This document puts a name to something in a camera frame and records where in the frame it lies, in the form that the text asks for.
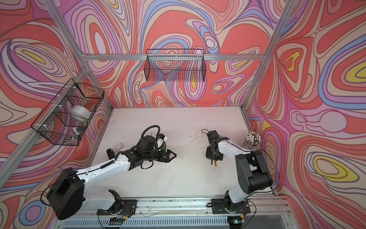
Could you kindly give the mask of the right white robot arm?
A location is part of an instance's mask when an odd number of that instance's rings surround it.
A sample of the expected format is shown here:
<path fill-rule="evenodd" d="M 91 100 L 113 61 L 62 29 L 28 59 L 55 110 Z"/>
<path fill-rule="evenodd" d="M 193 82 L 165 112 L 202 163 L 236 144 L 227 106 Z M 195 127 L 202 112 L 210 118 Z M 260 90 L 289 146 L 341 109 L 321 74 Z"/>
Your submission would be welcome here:
<path fill-rule="evenodd" d="M 207 132 L 206 136 L 209 142 L 206 149 L 207 159 L 222 161 L 228 157 L 235 162 L 238 184 L 227 192 L 231 203 L 243 202 L 253 193 L 273 185 L 272 175 L 260 150 L 240 147 L 229 138 L 220 136 L 215 130 Z"/>

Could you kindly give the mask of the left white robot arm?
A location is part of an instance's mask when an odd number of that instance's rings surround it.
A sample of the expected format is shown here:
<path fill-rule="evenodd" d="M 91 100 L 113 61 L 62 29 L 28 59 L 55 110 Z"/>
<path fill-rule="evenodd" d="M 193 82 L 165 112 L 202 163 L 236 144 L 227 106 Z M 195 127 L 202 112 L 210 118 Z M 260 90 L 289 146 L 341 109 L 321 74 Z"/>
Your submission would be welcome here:
<path fill-rule="evenodd" d="M 107 194 L 92 196 L 88 190 L 115 175 L 141 167 L 145 161 L 169 163 L 177 155 L 166 148 L 166 141 L 163 134 L 142 136 L 131 149 L 110 153 L 106 162 L 86 169 L 65 169 L 46 195 L 57 219 L 68 219 L 82 210 L 109 215 L 120 215 L 126 210 L 127 217 L 133 215 L 132 207 L 124 204 L 117 191 L 110 189 Z"/>

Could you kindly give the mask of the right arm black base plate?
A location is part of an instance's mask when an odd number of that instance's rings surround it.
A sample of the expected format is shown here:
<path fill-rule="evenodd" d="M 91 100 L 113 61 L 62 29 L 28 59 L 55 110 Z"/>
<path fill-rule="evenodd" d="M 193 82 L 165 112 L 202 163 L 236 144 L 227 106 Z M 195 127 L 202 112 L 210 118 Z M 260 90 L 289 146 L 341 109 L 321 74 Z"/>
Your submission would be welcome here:
<path fill-rule="evenodd" d="M 233 203 L 229 198 L 213 198 L 211 202 L 206 205 L 212 208 L 213 214 L 242 214 L 246 215 L 251 212 L 247 200 Z"/>

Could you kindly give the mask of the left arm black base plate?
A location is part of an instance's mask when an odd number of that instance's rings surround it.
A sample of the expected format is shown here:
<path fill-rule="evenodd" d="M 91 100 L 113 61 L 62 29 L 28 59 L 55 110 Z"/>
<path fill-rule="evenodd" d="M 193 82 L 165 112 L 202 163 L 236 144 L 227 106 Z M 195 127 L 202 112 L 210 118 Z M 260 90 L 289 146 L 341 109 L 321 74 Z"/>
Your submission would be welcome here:
<path fill-rule="evenodd" d="M 118 200 L 107 210 L 97 210 L 97 215 L 130 217 L 136 212 L 137 202 L 137 199 Z"/>

